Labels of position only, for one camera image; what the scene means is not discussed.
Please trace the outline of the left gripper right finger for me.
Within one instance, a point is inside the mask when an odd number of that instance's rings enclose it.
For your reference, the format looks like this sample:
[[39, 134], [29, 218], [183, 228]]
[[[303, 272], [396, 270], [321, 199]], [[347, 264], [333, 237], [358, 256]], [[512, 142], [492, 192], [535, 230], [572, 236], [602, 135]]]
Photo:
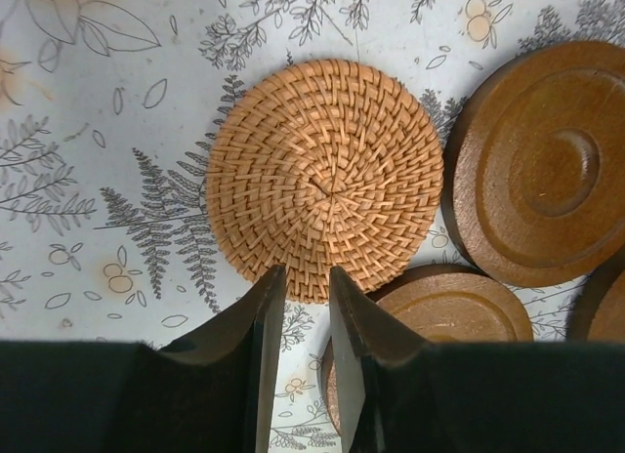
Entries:
[[620, 452], [624, 348], [431, 343], [329, 278], [346, 452]]

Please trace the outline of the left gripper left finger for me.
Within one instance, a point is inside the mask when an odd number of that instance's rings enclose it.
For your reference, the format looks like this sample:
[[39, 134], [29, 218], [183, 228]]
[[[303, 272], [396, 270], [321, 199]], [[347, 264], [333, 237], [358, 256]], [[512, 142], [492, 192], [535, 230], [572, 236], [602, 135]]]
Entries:
[[264, 452], [286, 271], [160, 350], [142, 343], [5, 341], [5, 452]]

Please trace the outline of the dark wooden coaster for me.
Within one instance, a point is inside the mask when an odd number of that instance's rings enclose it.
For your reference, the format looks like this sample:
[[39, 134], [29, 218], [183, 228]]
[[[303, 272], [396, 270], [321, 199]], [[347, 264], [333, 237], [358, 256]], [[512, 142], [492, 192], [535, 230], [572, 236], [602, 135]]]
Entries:
[[546, 287], [624, 243], [624, 51], [571, 41], [515, 57], [464, 104], [444, 152], [442, 212], [492, 278]]
[[624, 343], [624, 267], [594, 271], [573, 303], [566, 337], [572, 341]]
[[343, 449], [387, 451], [412, 437], [443, 447], [459, 413], [471, 352], [529, 342], [521, 301], [504, 285], [455, 265], [412, 268], [364, 294], [341, 268], [330, 279], [336, 425]]

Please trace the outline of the woven rattan coaster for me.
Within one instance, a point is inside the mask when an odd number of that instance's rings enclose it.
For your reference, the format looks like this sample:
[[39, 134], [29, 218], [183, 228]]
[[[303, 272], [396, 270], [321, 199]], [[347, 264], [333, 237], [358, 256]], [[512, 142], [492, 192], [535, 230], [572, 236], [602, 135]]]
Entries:
[[375, 67], [312, 60], [231, 109], [209, 153], [207, 217], [245, 279], [281, 265], [290, 299], [322, 303], [333, 267], [365, 292], [401, 275], [442, 186], [438, 132], [411, 93]]

